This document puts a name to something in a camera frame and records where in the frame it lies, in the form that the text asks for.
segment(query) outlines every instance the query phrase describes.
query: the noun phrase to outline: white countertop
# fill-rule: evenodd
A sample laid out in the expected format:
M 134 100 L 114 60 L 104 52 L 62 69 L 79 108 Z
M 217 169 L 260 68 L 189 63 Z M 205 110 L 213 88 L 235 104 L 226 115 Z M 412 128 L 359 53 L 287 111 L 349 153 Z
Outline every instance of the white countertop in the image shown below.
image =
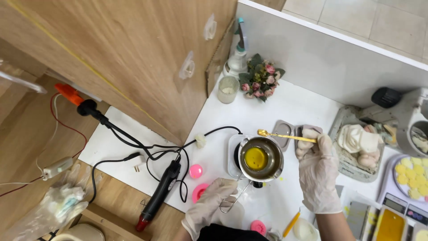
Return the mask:
M 325 133 L 330 130 L 342 104 L 284 80 L 280 80 L 279 83 L 280 86 L 275 90 L 275 94 L 266 103 L 256 99 L 245 99 L 243 92 L 240 91 L 235 101 L 228 105 L 222 104 L 217 99 L 218 87 L 216 85 L 202 108 L 186 143 L 192 141 L 197 133 L 207 133 L 223 126 L 235 126 L 245 135 L 255 135 L 257 129 L 271 131 L 277 120 L 284 120 L 295 126 L 302 124 L 318 126 Z M 140 140 L 144 145 L 174 145 L 114 107 L 109 108 L 106 116 L 113 124 Z M 229 138 L 235 134 L 237 131 L 233 129 L 220 130 L 207 136 L 207 144 L 204 148 L 198 149 L 196 145 L 187 147 L 190 165 L 200 164 L 204 173 L 198 179 L 186 177 L 185 182 L 189 187 L 186 203 L 180 199 L 179 184 L 173 187 L 165 202 L 185 212 L 193 204 L 191 195 L 197 185 L 209 184 L 217 177 L 230 178 L 226 172 L 227 143 Z M 122 159 L 136 151 L 143 152 L 141 149 L 123 144 L 110 130 L 99 125 L 79 159 L 93 166 L 101 160 Z M 385 148 L 381 171 L 376 181 L 372 183 L 362 183 L 343 174 L 339 175 L 336 183 L 376 200 L 382 184 L 385 162 L 397 153 L 395 150 Z M 175 156 L 167 154 L 157 161 L 150 160 L 149 168 L 159 178 Z M 180 178 L 186 169 L 184 157 L 185 155 L 182 154 Z M 294 154 L 293 140 L 284 153 L 284 161 L 281 178 L 267 183 L 261 189 L 248 188 L 241 196 L 240 203 L 246 211 L 243 229 L 249 228 L 249 224 L 253 220 L 259 219 L 268 228 L 272 227 L 282 232 L 302 206 L 303 194 L 299 185 L 299 163 Z M 140 166 L 140 172 L 135 172 L 133 166 L 139 163 L 141 160 L 135 159 L 123 163 L 103 163 L 98 168 L 128 185 L 152 195 L 158 182 L 148 174 L 145 164 Z M 246 184 L 244 182 L 245 180 L 240 181 L 239 189 Z M 288 235 L 285 240 L 295 240 L 295 237 Z

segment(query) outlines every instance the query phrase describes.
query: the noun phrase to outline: golden spoon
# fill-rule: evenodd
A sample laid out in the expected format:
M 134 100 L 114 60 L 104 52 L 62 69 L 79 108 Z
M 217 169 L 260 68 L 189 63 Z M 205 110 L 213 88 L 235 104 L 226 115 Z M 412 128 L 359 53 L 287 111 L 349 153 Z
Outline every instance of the golden spoon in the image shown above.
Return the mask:
M 257 135 L 264 136 L 264 137 L 279 136 L 279 137 L 290 138 L 290 139 L 295 139 L 295 140 L 300 140 L 300 141 L 317 143 L 317 139 L 309 139 L 309 138 L 304 138 L 304 137 L 299 137 L 299 136 L 278 135 L 278 134 L 269 133 L 268 131 L 262 130 L 262 129 L 257 130 Z

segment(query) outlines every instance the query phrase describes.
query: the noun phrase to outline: red wire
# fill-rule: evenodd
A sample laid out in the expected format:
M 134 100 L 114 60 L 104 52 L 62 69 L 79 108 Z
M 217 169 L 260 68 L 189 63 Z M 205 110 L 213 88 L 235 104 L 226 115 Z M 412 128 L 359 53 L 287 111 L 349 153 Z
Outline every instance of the red wire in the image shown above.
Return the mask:
M 85 136 L 84 134 L 82 134 L 80 131 L 78 131 L 78 130 L 76 130 L 76 129 L 74 129 L 74 128 L 71 128 L 71 127 L 69 127 L 69 126 L 67 126 L 67 125 L 65 125 L 64 123 L 62 123 L 60 120 L 58 120 L 58 119 L 56 118 L 56 116 L 55 116 L 55 114 L 54 114 L 54 110 L 52 109 L 52 101 L 54 100 L 55 96 L 57 96 L 57 95 L 59 95 L 59 93 L 56 93 L 56 94 L 54 94 L 54 95 L 51 97 L 51 104 L 50 104 L 50 106 L 51 106 L 51 114 L 52 114 L 52 116 L 55 118 L 55 120 L 56 120 L 56 121 L 58 121 L 58 123 L 60 123 L 61 125 L 63 125 L 63 126 L 65 126 L 65 127 L 69 128 L 69 129 L 71 129 L 71 130 L 73 130 L 73 131 L 75 131 L 75 132 L 77 132 L 77 133 L 81 134 L 81 135 L 83 136 L 83 138 L 85 139 L 85 145 L 83 145 L 83 148 L 82 148 L 80 151 L 78 151 L 78 152 L 73 156 L 73 157 L 75 157 L 75 156 L 77 156 L 81 151 L 83 151 L 83 149 L 85 149 L 86 144 L 88 143 L 88 139 L 86 139 L 86 136 Z
M 69 126 L 67 126 L 67 125 L 65 125 L 64 123 L 62 123 L 60 120 L 58 120 L 58 119 L 56 118 L 56 116 L 55 116 L 55 114 L 54 114 L 54 110 L 52 109 L 52 102 L 53 102 L 53 100 L 54 100 L 55 96 L 57 96 L 57 95 L 59 95 L 59 93 L 56 93 L 56 94 L 54 94 L 54 95 L 51 97 L 50 108 L 51 108 L 51 114 L 52 114 L 52 116 L 55 118 L 55 120 L 56 120 L 56 121 L 58 121 L 58 123 L 60 123 L 61 125 L 63 125 L 63 126 L 65 126 L 65 127 L 69 128 L 69 129 L 71 129 L 71 130 L 73 130 L 73 131 L 75 131 L 75 132 L 77 132 L 77 133 L 81 134 L 81 135 L 83 136 L 83 138 L 85 139 L 85 145 L 83 145 L 83 148 L 82 148 L 80 151 L 78 151 L 76 154 L 74 154 L 74 156 L 73 156 L 73 157 L 75 157 L 75 156 L 77 156 L 80 152 L 82 152 L 82 151 L 83 151 L 83 149 L 85 149 L 86 144 L 88 143 L 88 139 L 87 139 L 87 138 L 86 138 L 86 136 L 85 136 L 84 134 L 82 134 L 80 131 L 78 131 L 78 130 L 76 130 L 76 129 L 74 129 L 74 128 L 71 128 L 71 127 L 69 127 Z M 34 180 L 30 181 L 30 183 L 32 183 L 32 182 L 34 182 L 34 181 L 36 181 L 36 180 L 38 180 L 38 179 L 40 179 L 40 178 L 42 178 L 42 177 L 43 177 L 43 176 L 38 177 L 38 178 L 36 178 L 36 179 L 34 179 Z M 8 192 L 6 192 L 6 193 L 3 193 L 3 194 L 1 194 L 1 195 L 0 195 L 0 197 L 4 196 L 4 195 L 6 195 L 6 194 L 12 193 L 12 192 L 14 192 L 14 191 L 17 191 L 17 190 L 19 190 L 19 189 L 21 189 L 21 188 L 24 188 L 24 187 L 26 187 L 27 185 L 28 185 L 28 184 L 25 184 L 25 185 L 23 185 L 22 187 L 18 187 L 18 188 L 15 188 L 14 190 L 11 190 L 11 191 L 8 191 Z
M 30 183 L 32 183 L 32 182 L 34 182 L 34 181 L 36 181 L 36 180 L 38 180 L 38 179 L 40 179 L 40 178 L 42 178 L 42 177 L 43 177 L 43 176 L 38 177 L 38 178 L 36 178 L 36 179 L 32 180 Z M 6 193 L 3 193 L 2 195 L 0 195 L 0 197 L 4 196 L 4 195 L 6 195 L 6 194 L 12 193 L 12 192 L 14 192 L 14 191 L 20 190 L 21 188 L 26 187 L 27 185 L 28 185 L 28 184 L 25 184 L 25 185 L 23 185 L 22 187 L 18 187 L 18 188 L 15 188 L 14 190 L 10 190 L 10 191 L 8 191 L 8 192 L 6 192 Z

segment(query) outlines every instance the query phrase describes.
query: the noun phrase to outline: gloved hand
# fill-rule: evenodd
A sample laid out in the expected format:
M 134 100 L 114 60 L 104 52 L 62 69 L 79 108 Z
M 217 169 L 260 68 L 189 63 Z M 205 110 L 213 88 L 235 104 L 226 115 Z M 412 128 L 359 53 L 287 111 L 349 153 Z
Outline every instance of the gloved hand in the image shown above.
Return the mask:
M 305 141 L 297 143 L 296 157 L 299 160 L 303 204 L 316 214 L 342 212 L 336 191 L 339 159 L 330 137 L 310 129 L 303 129 L 302 136 L 318 139 L 317 144 Z
M 186 217 L 181 221 L 183 227 L 189 232 L 193 241 L 199 237 L 201 229 L 211 224 L 214 212 L 225 199 L 222 207 L 230 207 L 236 198 L 231 196 L 238 193 L 238 183 L 234 180 L 217 178 L 207 187 L 201 198 L 186 212 Z

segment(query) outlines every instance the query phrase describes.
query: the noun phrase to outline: white spray bottle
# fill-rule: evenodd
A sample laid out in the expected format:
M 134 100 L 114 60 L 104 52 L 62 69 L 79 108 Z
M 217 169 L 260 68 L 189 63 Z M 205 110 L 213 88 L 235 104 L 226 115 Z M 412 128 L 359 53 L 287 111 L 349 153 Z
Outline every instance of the white spray bottle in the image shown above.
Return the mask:
M 247 35 L 244 30 L 244 20 L 238 18 L 238 30 L 239 33 L 239 42 L 236 45 L 236 48 L 233 54 L 230 55 L 229 59 L 226 61 L 223 67 L 223 74 L 234 76 L 239 79 L 240 73 L 248 72 L 247 67 L 247 49 L 248 49 L 248 40 Z

